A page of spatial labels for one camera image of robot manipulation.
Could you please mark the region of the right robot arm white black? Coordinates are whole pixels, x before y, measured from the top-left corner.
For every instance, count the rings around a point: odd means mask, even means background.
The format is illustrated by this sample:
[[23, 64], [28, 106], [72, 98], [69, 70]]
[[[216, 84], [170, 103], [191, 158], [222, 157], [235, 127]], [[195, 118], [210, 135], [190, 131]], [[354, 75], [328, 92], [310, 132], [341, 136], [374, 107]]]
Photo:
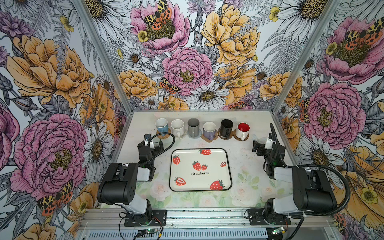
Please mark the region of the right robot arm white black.
[[265, 160], [264, 171], [272, 180], [292, 184], [292, 193], [280, 199], [270, 198], [263, 210], [248, 210], [250, 221], [263, 218], [266, 224], [290, 223], [289, 216], [331, 215], [338, 208], [328, 176], [311, 167], [287, 166], [285, 147], [271, 139], [265, 144], [253, 141], [252, 152]]

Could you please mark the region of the scratched brown round coaster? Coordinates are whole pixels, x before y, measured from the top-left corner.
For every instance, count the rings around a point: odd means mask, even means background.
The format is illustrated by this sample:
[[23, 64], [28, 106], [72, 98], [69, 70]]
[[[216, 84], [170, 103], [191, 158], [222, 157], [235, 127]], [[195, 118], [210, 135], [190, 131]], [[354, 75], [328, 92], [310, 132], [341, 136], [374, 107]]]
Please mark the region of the scratched brown round coaster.
[[222, 140], [230, 140], [233, 137], [233, 131], [230, 132], [228, 137], [222, 136], [220, 130], [218, 130], [218, 137]]

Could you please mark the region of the white mug red inside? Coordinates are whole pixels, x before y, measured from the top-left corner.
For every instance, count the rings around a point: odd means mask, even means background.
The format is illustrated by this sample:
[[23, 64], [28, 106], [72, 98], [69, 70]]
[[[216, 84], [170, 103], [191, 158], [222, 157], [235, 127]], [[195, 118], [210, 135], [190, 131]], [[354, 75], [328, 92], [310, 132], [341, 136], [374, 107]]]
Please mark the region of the white mug red inside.
[[236, 129], [237, 132], [248, 132], [250, 131], [250, 126], [247, 123], [239, 123]]

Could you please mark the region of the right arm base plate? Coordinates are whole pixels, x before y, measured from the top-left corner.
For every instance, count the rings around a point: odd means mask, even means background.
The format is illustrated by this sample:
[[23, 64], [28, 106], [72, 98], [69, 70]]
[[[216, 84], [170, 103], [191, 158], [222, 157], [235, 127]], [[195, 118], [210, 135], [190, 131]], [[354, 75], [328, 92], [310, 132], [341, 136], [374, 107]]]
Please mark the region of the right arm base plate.
[[246, 214], [251, 226], [289, 226], [292, 224], [288, 216], [274, 212], [266, 214], [265, 209], [262, 208], [248, 209]]

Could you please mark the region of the woven rattan round coaster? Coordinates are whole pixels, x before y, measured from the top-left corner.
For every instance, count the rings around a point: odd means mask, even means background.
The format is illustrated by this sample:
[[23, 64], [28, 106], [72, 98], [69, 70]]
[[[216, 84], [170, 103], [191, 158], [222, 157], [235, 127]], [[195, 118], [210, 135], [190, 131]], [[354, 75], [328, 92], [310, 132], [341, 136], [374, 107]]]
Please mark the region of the woven rattan round coaster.
[[159, 134], [159, 135], [157, 136], [157, 138], [159, 138], [159, 139], [167, 139], [167, 138], [170, 137], [169, 134], [165, 134], [165, 133], [161, 133], [161, 134], [160, 134], [159, 131], [157, 131], [156, 134]]

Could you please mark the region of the cork paw print coaster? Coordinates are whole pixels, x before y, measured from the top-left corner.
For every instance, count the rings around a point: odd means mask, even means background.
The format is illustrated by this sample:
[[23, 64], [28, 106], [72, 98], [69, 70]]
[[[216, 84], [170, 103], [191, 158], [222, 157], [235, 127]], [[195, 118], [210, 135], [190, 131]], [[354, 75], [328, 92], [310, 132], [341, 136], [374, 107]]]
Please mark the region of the cork paw print coaster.
[[212, 143], [213, 141], [218, 139], [218, 135], [215, 135], [212, 140], [206, 138], [203, 134], [201, 134], [201, 139], [203, 139], [207, 143]]

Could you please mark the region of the grey mug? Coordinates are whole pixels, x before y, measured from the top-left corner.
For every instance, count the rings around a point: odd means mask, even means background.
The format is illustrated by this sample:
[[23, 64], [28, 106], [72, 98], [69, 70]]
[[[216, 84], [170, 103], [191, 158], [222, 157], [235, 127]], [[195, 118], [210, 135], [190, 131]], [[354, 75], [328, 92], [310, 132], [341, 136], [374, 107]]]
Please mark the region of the grey mug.
[[188, 120], [188, 135], [193, 139], [201, 136], [200, 121], [198, 119], [192, 118]]

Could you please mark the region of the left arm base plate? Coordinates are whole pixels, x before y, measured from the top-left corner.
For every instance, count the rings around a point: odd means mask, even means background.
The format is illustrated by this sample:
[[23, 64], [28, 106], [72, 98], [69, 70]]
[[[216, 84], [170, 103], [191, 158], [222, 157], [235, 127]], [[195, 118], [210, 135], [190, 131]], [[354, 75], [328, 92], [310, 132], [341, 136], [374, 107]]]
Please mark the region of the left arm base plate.
[[134, 215], [127, 212], [124, 220], [125, 227], [165, 227], [167, 222], [167, 210], [153, 210], [142, 215]]

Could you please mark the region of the plain brown round coaster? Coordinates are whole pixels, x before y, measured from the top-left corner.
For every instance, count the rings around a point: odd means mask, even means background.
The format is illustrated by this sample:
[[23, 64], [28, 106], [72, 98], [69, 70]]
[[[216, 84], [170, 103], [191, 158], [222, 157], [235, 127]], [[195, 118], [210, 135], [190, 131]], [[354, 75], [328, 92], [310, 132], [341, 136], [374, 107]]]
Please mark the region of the plain brown round coaster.
[[248, 132], [237, 132], [234, 131], [234, 137], [237, 141], [244, 142], [249, 138], [249, 133]]

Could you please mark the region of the black mug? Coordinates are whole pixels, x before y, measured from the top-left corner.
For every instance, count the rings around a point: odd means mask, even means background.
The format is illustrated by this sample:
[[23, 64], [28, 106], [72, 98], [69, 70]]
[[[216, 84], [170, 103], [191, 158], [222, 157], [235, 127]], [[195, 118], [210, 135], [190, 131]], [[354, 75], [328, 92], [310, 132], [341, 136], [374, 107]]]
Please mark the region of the black mug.
[[221, 135], [228, 137], [233, 129], [233, 125], [233, 122], [229, 119], [222, 120], [220, 126]]

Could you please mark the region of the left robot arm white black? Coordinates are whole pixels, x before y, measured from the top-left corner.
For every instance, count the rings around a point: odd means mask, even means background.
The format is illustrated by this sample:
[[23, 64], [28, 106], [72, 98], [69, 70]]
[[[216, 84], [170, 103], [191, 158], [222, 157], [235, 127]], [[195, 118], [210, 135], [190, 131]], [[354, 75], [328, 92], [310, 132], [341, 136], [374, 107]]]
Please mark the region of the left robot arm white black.
[[153, 211], [149, 200], [136, 193], [137, 183], [150, 182], [154, 178], [156, 168], [152, 158], [163, 150], [161, 141], [138, 144], [139, 162], [112, 163], [104, 174], [97, 194], [99, 203], [119, 206], [126, 213], [126, 227], [162, 226], [166, 211]]

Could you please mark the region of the white mug purple handle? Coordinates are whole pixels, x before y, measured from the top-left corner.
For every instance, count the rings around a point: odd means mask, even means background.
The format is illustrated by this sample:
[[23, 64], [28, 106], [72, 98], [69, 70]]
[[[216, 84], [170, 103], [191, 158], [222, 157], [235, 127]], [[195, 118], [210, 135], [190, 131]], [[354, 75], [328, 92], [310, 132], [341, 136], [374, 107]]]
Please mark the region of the white mug purple handle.
[[213, 137], [216, 135], [217, 129], [216, 124], [213, 122], [206, 122], [203, 125], [203, 135], [212, 140]]

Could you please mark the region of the blue mug white inside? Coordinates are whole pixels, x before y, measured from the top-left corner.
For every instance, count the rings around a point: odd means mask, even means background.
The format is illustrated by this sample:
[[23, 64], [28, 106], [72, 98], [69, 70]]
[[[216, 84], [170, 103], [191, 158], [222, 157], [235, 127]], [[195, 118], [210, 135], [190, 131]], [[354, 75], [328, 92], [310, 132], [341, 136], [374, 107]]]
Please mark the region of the blue mug white inside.
[[169, 125], [168, 125], [168, 120], [165, 119], [165, 118], [160, 118], [160, 119], [157, 119], [156, 122], [155, 122], [155, 125], [156, 125], [156, 128], [157, 128], [157, 131], [159, 131], [160, 133], [168, 133], [169, 132]]

